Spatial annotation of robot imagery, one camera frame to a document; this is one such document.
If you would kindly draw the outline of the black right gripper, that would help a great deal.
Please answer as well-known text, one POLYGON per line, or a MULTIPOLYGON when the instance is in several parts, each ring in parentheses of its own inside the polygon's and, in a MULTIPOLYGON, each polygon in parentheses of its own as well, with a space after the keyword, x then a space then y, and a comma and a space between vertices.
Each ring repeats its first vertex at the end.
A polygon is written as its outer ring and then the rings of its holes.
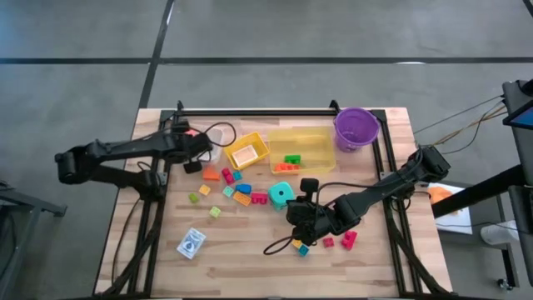
POLYGON ((294 226, 291 236, 306 246, 311 246, 318 239, 332 231, 332 209, 310 201, 289 200, 286 220, 294 226))

